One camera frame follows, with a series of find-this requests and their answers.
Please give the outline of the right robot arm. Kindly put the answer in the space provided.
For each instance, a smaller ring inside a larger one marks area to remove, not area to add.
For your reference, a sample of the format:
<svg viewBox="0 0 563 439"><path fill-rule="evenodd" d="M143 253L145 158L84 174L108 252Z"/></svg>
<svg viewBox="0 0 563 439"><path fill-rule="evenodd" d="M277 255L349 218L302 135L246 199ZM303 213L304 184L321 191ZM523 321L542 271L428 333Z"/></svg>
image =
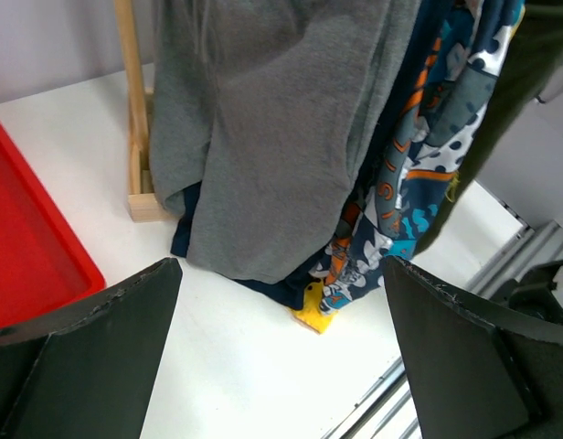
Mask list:
<svg viewBox="0 0 563 439"><path fill-rule="evenodd" d="M546 262L529 269L521 280L505 281L491 296L494 303L553 324L563 326L563 306L554 293L554 280L563 260Z"/></svg>

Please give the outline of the olive green shorts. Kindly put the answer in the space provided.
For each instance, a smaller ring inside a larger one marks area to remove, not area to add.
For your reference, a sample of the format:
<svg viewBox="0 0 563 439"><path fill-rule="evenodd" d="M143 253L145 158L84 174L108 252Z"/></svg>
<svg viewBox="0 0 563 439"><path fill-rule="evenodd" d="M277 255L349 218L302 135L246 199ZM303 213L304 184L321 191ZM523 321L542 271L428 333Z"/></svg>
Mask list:
<svg viewBox="0 0 563 439"><path fill-rule="evenodd" d="M435 220L419 239L416 254L426 251L440 235L456 202L475 180L502 135L562 66L563 1L527 1L473 144Z"/></svg>

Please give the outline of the yellow shorts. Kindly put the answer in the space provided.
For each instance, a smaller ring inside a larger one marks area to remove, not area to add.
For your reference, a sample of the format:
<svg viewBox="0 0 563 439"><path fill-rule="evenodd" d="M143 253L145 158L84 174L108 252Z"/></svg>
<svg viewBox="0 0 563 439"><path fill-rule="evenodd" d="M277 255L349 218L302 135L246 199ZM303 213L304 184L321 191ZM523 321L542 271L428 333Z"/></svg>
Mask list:
<svg viewBox="0 0 563 439"><path fill-rule="evenodd" d="M324 282L321 279L310 282L303 290L303 308L290 310L296 321L319 335L327 330L335 316L333 313L325 315L320 310L319 304L323 298L323 290Z"/></svg>

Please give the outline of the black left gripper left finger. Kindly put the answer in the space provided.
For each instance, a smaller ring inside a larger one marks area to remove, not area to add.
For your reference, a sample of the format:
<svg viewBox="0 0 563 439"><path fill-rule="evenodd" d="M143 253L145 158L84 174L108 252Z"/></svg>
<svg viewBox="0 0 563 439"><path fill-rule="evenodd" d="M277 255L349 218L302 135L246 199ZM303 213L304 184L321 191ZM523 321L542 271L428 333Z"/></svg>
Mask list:
<svg viewBox="0 0 563 439"><path fill-rule="evenodd" d="M0 438L139 437L181 280L164 258L0 328Z"/></svg>

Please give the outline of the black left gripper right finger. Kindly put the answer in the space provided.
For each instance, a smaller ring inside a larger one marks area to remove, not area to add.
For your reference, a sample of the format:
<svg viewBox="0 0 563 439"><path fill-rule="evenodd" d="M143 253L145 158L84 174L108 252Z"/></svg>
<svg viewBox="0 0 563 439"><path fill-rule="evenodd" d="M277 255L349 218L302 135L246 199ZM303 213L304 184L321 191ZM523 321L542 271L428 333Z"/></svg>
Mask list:
<svg viewBox="0 0 563 439"><path fill-rule="evenodd" d="M390 256L388 306L425 438L563 438L563 323Z"/></svg>

